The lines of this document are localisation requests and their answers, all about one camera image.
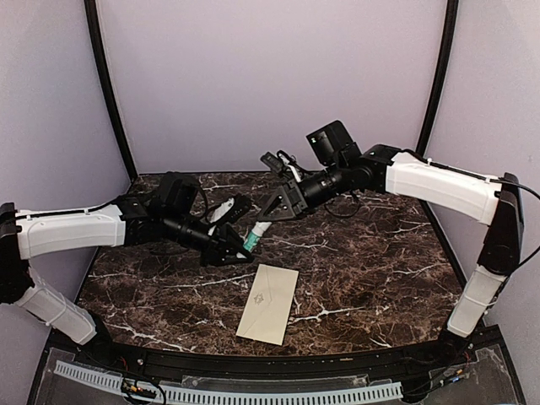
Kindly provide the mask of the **green white glue stick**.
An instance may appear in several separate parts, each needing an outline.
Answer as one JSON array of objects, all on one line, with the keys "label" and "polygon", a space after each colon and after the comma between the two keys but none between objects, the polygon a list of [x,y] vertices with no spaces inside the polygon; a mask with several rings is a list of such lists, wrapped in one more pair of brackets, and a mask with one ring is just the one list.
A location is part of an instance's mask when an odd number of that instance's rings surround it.
[{"label": "green white glue stick", "polygon": [[271,222],[256,222],[248,233],[243,247],[247,251],[253,251],[258,241],[263,237],[264,233],[270,228],[271,225]]}]

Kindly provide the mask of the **cream paper envelope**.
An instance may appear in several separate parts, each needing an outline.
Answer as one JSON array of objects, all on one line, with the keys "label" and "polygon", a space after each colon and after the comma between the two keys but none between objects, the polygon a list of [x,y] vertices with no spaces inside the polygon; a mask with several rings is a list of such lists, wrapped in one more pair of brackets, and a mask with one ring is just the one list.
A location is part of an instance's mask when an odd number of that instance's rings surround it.
[{"label": "cream paper envelope", "polygon": [[282,345],[299,272],[260,264],[236,336]]}]

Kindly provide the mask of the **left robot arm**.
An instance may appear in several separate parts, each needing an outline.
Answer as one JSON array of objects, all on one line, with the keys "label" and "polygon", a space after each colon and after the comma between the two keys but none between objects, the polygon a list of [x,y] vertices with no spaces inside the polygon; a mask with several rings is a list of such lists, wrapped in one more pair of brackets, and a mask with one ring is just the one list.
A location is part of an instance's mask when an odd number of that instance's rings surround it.
[{"label": "left robot arm", "polygon": [[236,195],[200,215],[192,205],[204,191],[198,179],[166,173],[146,194],[123,194],[90,208],[19,211],[1,206],[1,301],[28,311],[80,346],[101,368],[119,360],[99,318],[57,292],[31,269],[30,259],[94,246],[138,246],[170,240],[200,254],[202,266],[251,263],[253,255],[232,225],[249,212],[251,200]]}]

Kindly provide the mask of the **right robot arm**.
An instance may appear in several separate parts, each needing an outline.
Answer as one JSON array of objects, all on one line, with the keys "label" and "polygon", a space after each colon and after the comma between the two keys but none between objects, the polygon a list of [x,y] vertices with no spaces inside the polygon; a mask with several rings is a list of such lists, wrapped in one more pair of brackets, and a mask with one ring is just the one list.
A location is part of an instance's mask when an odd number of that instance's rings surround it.
[{"label": "right robot arm", "polygon": [[361,152],[339,120],[306,139],[323,170],[289,178],[267,200],[258,221],[301,219],[344,193],[372,191],[414,197],[487,226],[477,266],[446,323],[450,333],[430,349],[437,365],[450,365],[462,354],[461,338],[473,333],[507,279],[526,263],[521,256],[525,186],[511,173],[477,174],[436,163],[411,149],[377,144]]}]

